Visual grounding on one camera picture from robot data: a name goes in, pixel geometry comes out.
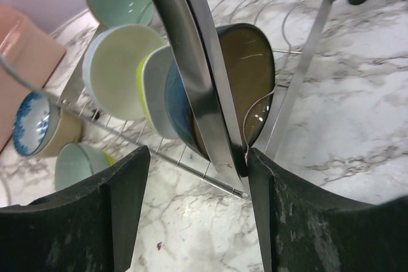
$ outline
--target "wire dish rack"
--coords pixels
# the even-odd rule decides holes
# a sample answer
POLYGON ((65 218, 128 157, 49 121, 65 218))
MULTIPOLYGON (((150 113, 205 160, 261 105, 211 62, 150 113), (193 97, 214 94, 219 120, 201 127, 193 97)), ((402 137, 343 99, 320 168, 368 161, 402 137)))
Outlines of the wire dish rack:
MULTIPOLYGON (((273 49, 277 62, 277 87, 275 88, 268 120, 259 140, 255 144, 255 147, 258 147, 273 158, 283 137, 286 122, 314 55, 333 0, 320 0, 320 7, 313 5, 316 1, 307 4, 308 0, 207 1, 216 25, 248 22, 258 26, 263 31, 272 31, 276 34, 274 38, 271 38, 270 33, 267 33, 271 45, 278 46, 276 49, 273 49), (295 35, 295 38, 293 38, 293 29, 291 34, 288 34, 288 29, 294 26, 291 16, 301 6, 309 14, 310 22, 304 29, 300 27, 300 34, 298 36, 295 35)), ((155 18, 151 26, 161 31, 163 36, 166 37, 160 19, 158 17, 155 18)), ((99 26, 94 37, 103 31, 102 26, 99 26)), ((41 91, 33 88, 18 75, 14 75, 14 77, 31 89, 41 91)), ((48 96, 55 99, 58 105, 72 111, 80 118, 106 131, 111 136, 121 138, 137 146, 148 145, 152 154, 166 162, 236 197, 242 199, 248 197, 245 186, 234 185, 217 175, 216 169, 214 169, 210 162, 187 148, 180 140, 170 141, 161 138, 153 133, 145 120, 137 122, 121 121, 97 110, 89 95, 84 91, 82 59, 80 59, 76 66, 61 96, 55 97, 49 93, 48 96)))

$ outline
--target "bowl rim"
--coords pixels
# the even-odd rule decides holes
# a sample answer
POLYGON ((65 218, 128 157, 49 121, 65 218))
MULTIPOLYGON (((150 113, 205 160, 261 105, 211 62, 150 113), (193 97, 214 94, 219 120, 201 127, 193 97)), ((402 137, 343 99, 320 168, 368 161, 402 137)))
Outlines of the bowl rim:
MULTIPOLYGON (((87 3, 87 6, 88 6, 88 9, 89 9, 89 11, 92 13, 92 15, 93 15, 93 17, 101 24, 101 25, 103 25, 104 27, 106 27, 106 28, 112 28, 112 27, 120 27, 120 26, 122 26, 122 25, 108 25, 106 22, 104 22, 102 19, 100 19, 99 17, 98 17, 98 14, 96 14, 96 12, 95 12, 95 10, 94 10, 94 8, 92 7, 92 5, 91 5, 91 2, 89 1, 89 0, 85 0, 85 2, 87 3)), ((151 24, 151 22, 152 22, 152 20, 153 20, 153 15, 154 15, 154 10, 153 10, 153 1, 152 0, 150 0, 150 3, 151 3, 151 10, 149 10, 148 8, 142 13, 142 18, 143 18, 143 16, 147 13, 147 12, 151 12, 150 13, 150 15, 151 15, 151 17, 150 18, 148 18, 148 20, 149 20, 149 22, 147 22, 147 24, 136 24, 136 25, 150 25, 151 24)))
MULTIPOLYGON (((55 109, 58 110, 58 116, 60 117, 61 116, 61 109, 59 107, 57 107, 57 106, 55 106, 55 109)), ((47 143, 43 144, 44 140, 46 139, 46 136, 49 135, 49 133, 51 132, 51 130, 50 130, 50 117, 53 114, 52 110, 54 110, 54 105, 52 104, 52 102, 49 100, 49 98, 47 96, 41 95, 41 94, 39 94, 39 93, 37 93, 35 91, 32 91, 32 92, 28 93, 28 95, 26 95, 26 97, 23 99, 20 106, 18 107, 17 113, 15 115, 15 119, 14 119, 14 125, 13 125, 13 133, 12 133, 13 145, 14 145, 15 150, 17 151, 18 154, 20 154, 21 156, 24 156, 24 157, 34 156, 34 155, 38 154, 39 152, 41 152, 44 149, 44 147, 47 145, 47 143, 50 142, 52 136, 47 141, 47 143), (45 128, 45 133, 44 133, 44 135, 42 137, 40 137, 40 142, 38 143, 38 146, 33 151, 31 151, 29 153, 25 153, 24 149, 23 149, 24 145, 21 142, 19 142, 19 140, 17 139, 18 131, 16 131, 16 130, 21 130, 23 128, 22 124, 21 124, 21 120, 22 120, 22 117, 23 117, 21 115, 21 112, 20 112, 21 109, 23 108, 23 106, 26 103, 29 103, 32 100, 37 100, 36 98, 37 99, 45 99, 47 101, 48 111, 49 111, 50 115, 48 116, 48 119, 46 121, 47 126, 45 128)))

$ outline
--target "blue patterned bowl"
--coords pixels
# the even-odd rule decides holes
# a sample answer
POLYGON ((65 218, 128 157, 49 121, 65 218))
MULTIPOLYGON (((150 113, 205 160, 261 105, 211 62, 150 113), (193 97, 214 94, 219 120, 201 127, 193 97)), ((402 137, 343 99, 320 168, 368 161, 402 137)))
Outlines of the blue patterned bowl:
POLYGON ((60 109, 47 97, 31 92, 17 111, 13 142, 18 154, 32 156, 40 152, 57 129, 60 109))

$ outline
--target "brown bowl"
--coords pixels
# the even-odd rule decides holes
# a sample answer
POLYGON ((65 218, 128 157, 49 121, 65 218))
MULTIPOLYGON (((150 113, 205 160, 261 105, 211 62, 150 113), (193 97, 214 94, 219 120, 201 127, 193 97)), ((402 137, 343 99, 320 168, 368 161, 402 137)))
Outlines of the brown bowl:
MULTIPOLYGON (((229 85, 237 113, 242 143, 245 114, 260 98, 275 87, 275 62, 272 48, 263 32, 251 24, 233 24, 217 28, 229 85)), ((247 116, 245 137, 249 146, 257 140, 266 122, 273 95, 258 102, 247 116)), ((197 122, 193 121, 193 139, 201 155, 209 160, 197 122)))
POLYGON ((43 150, 38 152, 38 157, 57 156, 68 143, 80 141, 82 135, 82 121, 71 113, 61 110, 57 129, 43 150))

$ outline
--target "metal rod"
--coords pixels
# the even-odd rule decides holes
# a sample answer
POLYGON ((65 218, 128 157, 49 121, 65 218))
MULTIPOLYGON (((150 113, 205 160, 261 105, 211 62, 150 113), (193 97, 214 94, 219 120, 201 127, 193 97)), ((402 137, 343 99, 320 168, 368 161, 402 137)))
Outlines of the metal rod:
POLYGON ((205 171, 204 171, 204 174, 203 174, 203 178, 205 178, 207 176, 207 171, 208 171, 208 169, 210 167, 210 164, 211 164, 210 162, 207 164, 207 166, 205 168, 205 171))
POLYGON ((302 54, 302 51, 291 51, 283 49, 272 49, 273 52, 280 52, 282 54, 302 54))
POLYGON ((142 137, 143 131, 145 130, 146 126, 147 126, 147 121, 145 122, 144 126, 142 127, 142 130, 139 133, 138 139, 136 140, 137 143, 139 142, 140 138, 142 137))
POLYGON ((7 59, 3 56, 2 53, 0 53, 0 66, 3 67, 3 69, 6 71, 6 73, 11 76, 14 80, 19 82, 22 86, 37 92, 41 95, 46 96, 51 100, 52 102, 56 103, 58 100, 58 97, 47 92, 46 90, 43 90, 42 88, 35 86, 31 82, 27 81, 25 78, 22 77, 15 69, 14 67, 10 64, 10 62, 7 61, 7 59))
POLYGON ((181 152, 180 157, 178 158, 177 165, 180 164, 181 159, 183 158, 184 152, 186 151, 187 145, 184 145, 183 151, 181 152))
POLYGON ((272 128, 272 133, 269 136, 266 144, 265 153, 271 159, 275 158, 275 155, 279 149, 279 144, 286 131, 286 125, 289 120, 289 116, 292 112, 293 105, 298 97, 300 87, 302 86, 306 72, 312 61, 313 55, 316 51, 317 44, 321 37, 324 25, 332 7, 333 0, 323 0, 320 9, 317 13, 317 17, 313 23, 312 30, 307 38, 306 44, 302 50, 302 54, 299 59, 298 67, 292 77, 291 83, 288 87, 288 91, 282 102, 282 106, 279 110, 277 119, 272 128))

